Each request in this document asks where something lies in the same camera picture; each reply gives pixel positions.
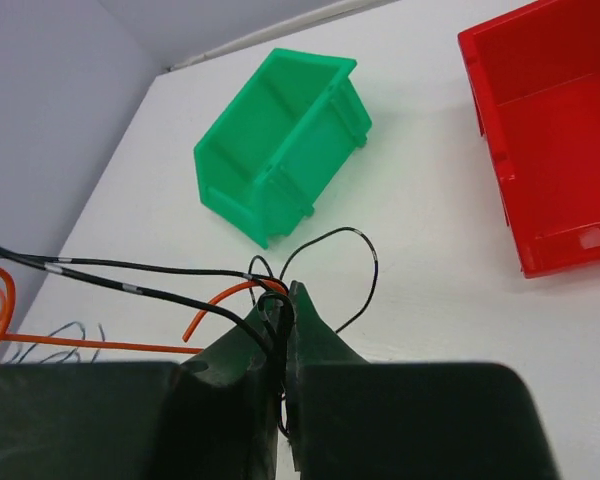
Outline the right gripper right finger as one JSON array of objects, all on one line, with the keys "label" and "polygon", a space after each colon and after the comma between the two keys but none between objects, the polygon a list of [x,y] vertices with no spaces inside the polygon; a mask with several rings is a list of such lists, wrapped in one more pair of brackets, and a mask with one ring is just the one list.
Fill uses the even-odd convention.
[{"label": "right gripper right finger", "polygon": [[309,365],[368,364],[368,361],[320,318],[303,283],[291,282],[289,299],[294,309],[295,320],[287,339],[286,426],[294,469],[301,479],[307,479],[305,455],[301,446],[307,437],[300,426],[301,394],[306,391],[301,371]]}]

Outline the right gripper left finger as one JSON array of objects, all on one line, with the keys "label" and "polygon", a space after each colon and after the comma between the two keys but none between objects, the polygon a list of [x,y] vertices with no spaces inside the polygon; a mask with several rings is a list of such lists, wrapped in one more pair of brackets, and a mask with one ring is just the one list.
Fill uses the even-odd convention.
[{"label": "right gripper left finger", "polygon": [[234,327],[183,365],[185,479],[273,479],[284,362]]}]

